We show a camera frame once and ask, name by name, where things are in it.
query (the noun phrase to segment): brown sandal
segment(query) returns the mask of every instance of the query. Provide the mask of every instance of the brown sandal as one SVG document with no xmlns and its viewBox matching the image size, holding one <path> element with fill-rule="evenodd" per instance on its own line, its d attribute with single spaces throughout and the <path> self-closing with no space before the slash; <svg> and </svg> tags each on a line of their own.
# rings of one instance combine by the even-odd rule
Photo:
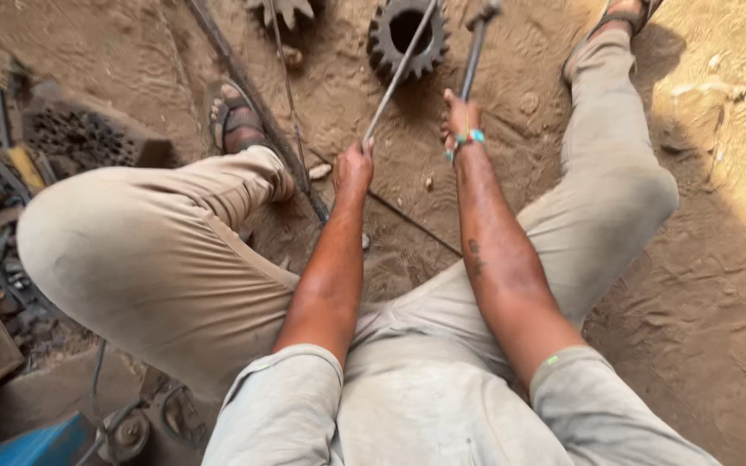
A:
<svg viewBox="0 0 746 466">
<path fill-rule="evenodd" d="M 230 85 L 238 90 L 240 97 L 224 98 L 221 91 L 223 85 Z M 214 105 L 215 99 L 220 99 L 221 103 L 217 105 L 217 117 L 213 118 L 210 109 Z M 248 107 L 254 114 L 233 113 L 234 110 L 243 107 Z M 255 106 L 252 101 L 250 101 L 249 96 L 240 88 L 240 86 L 230 79 L 223 79 L 209 84 L 209 88 L 206 90 L 203 108 L 206 112 L 206 124 L 208 126 L 209 135 L 212 137 L 212 143 L 215 147 L 221 150 L 222 154 L 225 152 L 224 139 L 226 134 L 229 134 L 238 128 L 243 128 L 244 126 L 264 132 L 264 123 L 258 116 L 258 112 L 255 110 Z M 238 144 L 234 153 L 238 154 L 239 152 L 256 145 L 272 147 L 264 135 L 253 136 L 242 140 Z"/>
<path fill-rule="evenodd" d="M 563 80 L 565 80 L 567 83 L 571 83 L 571 80 L 569 79 L 569 75 L 567 73 L 567 69 L 569 69 L 569 63 L 572 61 L 573 58 L 575 58 L 577 52 L 579 52 L 580 49 L 582 49 L 583 46 L 586 45 L 586 42 L 588 42 L 588 38 L 592 37 L 592 35 L 595 34 L 597 30 L 600 29 L 604 24 L 612 21 L 628 22 L 630 25 L 632 25 L 632 37 L 635 37 L 637 36 L 638 32 L 643 31 L 643 28 L 649 24 L 649 20 L 650 18 L 652 18 L 652 15 L 654 15 L 661 4 L 664 3 L 664 0 L 641 0 L 641 2 L 643 2 L 643 4 L 647 7 L 646 13 L 607 13 L 612 5 L 615 5 L 616 3 L 620 3 L 622 1 L 624 0 L 608 0 L 606 7 L 600 14 L 600 19 L 597 20 L 597 24 L 595 24 L 595 26 L 592 28 L 591 31 L 588 32 L 588 34 L 586 34 L 583 40 L 580 41 L 577 46 L 575 46 L 575 48 L 572 50 L 572 53 L 569 54 L 569 58 L 567 58 L 565 63 L 563 64 Z"/>
</svg>

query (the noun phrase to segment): tattoo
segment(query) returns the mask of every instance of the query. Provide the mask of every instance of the tattoo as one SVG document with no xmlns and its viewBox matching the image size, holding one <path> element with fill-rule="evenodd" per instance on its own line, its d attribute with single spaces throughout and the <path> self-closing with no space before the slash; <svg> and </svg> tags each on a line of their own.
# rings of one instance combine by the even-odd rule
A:
<svg viewBox="0 0 746 466">
<path fill-rule="evenodd" d="M 479 244 L 475 239 L 468 240 L 468 250 L 474 255 L 474 276 L 478 277 L 482 275 L 482 266 L 486 263 L 479 257 Z"/>
<path fill-rule="evenodd" d="M 474 259 L 474 276 L 478 277 L 482 275 L 482 266 L 485 265 L 485 262 L 482 262 L 482 259 L 477 256 L 476 259 Z"/>
</svg>

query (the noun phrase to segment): leg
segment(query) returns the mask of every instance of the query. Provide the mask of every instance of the leg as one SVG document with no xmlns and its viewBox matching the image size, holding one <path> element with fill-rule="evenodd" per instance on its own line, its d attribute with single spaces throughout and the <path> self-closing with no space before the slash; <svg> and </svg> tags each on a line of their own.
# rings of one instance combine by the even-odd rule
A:
<svg viewBox="0 0 746 466">
<path fill-rule="evenodd" d="M 96 170 L 36 197 L 19 223 L 20 256 L 71 317 L 222 399 L 269 353 L 297 281 L 233 230 L 292 189 L 262 146 L 178 170 Z"/>
<path fill-rule="evenodd" d="M 520 213 L 566 318 L 581 327 L 603 295 L 677 208 L 629 80 L 630 37 L 603 31 L 579 52 L 560 185 Z M 508 367 L 477 308 L 462 262 L 391 303 L 395 320 L 456 337 L 498 373 Z"/>
</svg>

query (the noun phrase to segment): hand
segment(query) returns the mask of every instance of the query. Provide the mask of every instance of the hand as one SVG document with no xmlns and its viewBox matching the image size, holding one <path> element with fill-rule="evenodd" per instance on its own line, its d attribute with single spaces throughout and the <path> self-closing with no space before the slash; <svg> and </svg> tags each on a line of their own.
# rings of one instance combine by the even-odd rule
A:
<svg viewBox="0 0 746 466">
<path fill-rule="evenodd" d="M 356 141 L 336 158 L 336 166 L 332 173 L 336 197 L 343 194 L 364 196 L 372 181 L 373 139 L 367 140 L 364 150 L 361 148 L 361 142 Z"/>
<path fill-rule="evenodd" d="M 463 102 L 452 90 L 445 90 L 448 111 L 442 114 L 442 139 L 445 148 L 453 149 L 456 134 L 465 134 L 472 129 L 482 129 L 482 108 L 477 104 Z"/>
</svg>

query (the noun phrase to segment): blue metal part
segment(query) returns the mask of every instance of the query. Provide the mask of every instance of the blue metal part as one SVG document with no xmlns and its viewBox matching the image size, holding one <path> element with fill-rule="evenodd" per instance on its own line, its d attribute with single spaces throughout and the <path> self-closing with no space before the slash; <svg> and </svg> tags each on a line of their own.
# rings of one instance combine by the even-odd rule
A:
<svg viewBox="0 0 746 466">
<path fill-rule="evenodd" d="M 0 466 L 70 466 L 90 443 L 92 428 L 77 413 L 57 425 L 0 444 Z"/>
</svg>

